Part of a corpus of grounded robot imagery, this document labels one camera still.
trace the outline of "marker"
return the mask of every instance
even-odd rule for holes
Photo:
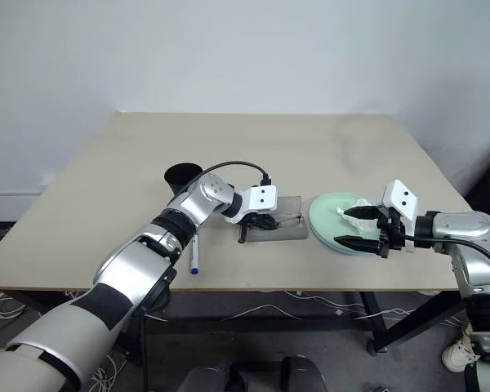
[[[190,273],[196,275],[199,272],[198,265],[198,235],[193,236],[193,255],[190,258]]]

